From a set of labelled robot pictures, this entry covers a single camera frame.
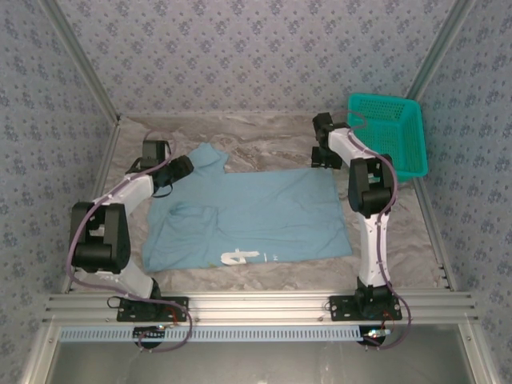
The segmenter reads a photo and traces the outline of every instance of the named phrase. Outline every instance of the blue floral wallpaper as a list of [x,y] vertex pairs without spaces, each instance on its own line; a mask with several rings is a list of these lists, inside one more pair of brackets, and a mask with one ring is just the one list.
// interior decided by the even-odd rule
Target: blue floral wallpaper
[[64,277],[69,212],[110,132],[36,0],[0,1],[0,383],[17,382]]
[[453,0],[60,0],[118,112],[404,95]]
[[512,3],[478,0],[422,99],[426,183],[452,267],[512,382]]

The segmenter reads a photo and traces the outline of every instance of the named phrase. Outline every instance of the marble surface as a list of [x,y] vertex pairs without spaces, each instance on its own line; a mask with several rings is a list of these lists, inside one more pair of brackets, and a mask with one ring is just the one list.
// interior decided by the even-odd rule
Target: marble surface
[[[148,129],[152,138],[173,138],[177,155],[188,154],[201,142],[230,154],[227,172],[283,170],[310,166],[315,145],[311,116],[195,115],[172,118],[123,118],[105,190],[121,180],[141,155]],[[336,170],[350,244],[354,255],[308,262],[248,264],[204,270],[168,270],[152,274],[164,290],[340,290],[355,288],[360,263],[358,220],[346,196],[348,168]],[[151,200],[129,217],[132,258],[141,266],[146,240],[146,216]],[[401,185],[388,228],[388,264],[398,287],[438,287],[442,284],[422,213],[412,184]]]

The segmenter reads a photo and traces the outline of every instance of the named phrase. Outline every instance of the light blue t-shirt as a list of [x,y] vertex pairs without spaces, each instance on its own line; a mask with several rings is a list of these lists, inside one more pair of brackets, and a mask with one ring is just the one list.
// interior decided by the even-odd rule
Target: light blue t-shirt
[[205,143],[189,158],[194,172],[151,205],[148,272],[352,254],[331,170],[226,174],[228,155]]

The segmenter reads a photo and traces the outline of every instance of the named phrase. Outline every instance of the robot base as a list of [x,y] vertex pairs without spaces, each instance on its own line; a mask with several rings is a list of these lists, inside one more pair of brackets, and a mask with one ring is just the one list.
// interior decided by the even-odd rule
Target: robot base
[[358,278],[358,288],[351,296],[329,297],[330,318],[333,322],[360,320],[402,320],[398,299],[387,286],[365,286]]
[[[166,302],[175,302],[188,309],[187,297],[162,297]],[[122,298],[118,308],[118,322],[187,322],[183,311],[173,306],[139,302]]]

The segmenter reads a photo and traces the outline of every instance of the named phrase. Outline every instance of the plastic basket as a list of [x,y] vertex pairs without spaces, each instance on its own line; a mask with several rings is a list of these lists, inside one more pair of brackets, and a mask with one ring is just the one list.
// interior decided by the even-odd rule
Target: plastic basket
[[[352,94],[349,110],[359,112],[368,122],[366,128],[354,130],[355,135],[375,152],[391,156],[400,182],[426,175],[422,111],[417,102],[376,94]],[[349,114],[348,123],[357,127],[362,120]]]

